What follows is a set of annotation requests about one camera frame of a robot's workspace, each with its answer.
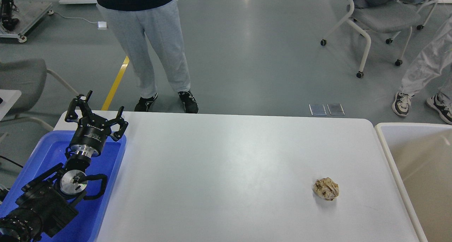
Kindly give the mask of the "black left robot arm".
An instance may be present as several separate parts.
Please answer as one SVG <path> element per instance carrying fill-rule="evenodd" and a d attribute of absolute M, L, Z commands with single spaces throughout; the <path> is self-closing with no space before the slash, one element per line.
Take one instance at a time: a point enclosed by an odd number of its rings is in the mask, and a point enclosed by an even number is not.
<path fill-rule="evenodd" d="M 119 141 L 129 123 L 121 106 L 110 120 L 92 112 L 89 98 L 80 94 L 70 102 L 65 121 L 77 124 L 65 150 L 65 163 L 58 163 L 24 185 L 17 207 L 1 218 L 2 242 L 38 242 L 42 234 L 55 236 L 77 215 L 82 200 L 102 197 L 108 187 L 107 174 L 86 174 L 94 157 L 101 155 L 107 139 Z"/>

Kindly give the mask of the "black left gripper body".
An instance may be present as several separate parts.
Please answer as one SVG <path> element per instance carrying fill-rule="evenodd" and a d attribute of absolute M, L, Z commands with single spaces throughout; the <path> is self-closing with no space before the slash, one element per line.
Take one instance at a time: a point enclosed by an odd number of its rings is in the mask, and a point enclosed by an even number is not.
<path fill-rule="evenodd" d="M 95 115 L 93 118 L 82 117 L 78 121 L 78 127 L 69 143 L 69 149 L 73 152 L 90 148 L 91 157 L 101 155 L 105 147 L 107 137 L 111 133 L 106 128 L 107 119 Z"/>

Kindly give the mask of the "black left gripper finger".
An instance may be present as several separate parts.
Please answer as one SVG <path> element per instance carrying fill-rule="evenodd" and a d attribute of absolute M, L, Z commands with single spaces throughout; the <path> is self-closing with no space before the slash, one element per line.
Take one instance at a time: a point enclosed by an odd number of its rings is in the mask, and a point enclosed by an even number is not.
<path fill-rule="evenodd" d="M 118 142 L 123 137 L 127 127 L 129 126 L 129 123 L 122 117 L 123 110 L 124 106 L 121 106 L 116 117 L 105 122 L 105 133 L 115 142 Z M 117 131 L 112 131 L 111 127 L 114 125 L 119 126 Z"/>
<path fill-rule="evenodd" d="M 65 121 L 66 122 L 75 122 L 78 123 L 79 117 L 76 113 L 76 108 L 79 108 L 81 111 L 82 118 L 89 117 L 92 118 L 93 112 L 92 109 L 89 107 L 89 99 L 92 95 L 93 91 L 89 90 L 87 95 L 79 94 L 74 99 L 71 100 L 69 104 L 69 108 L 66 112 Z"/>

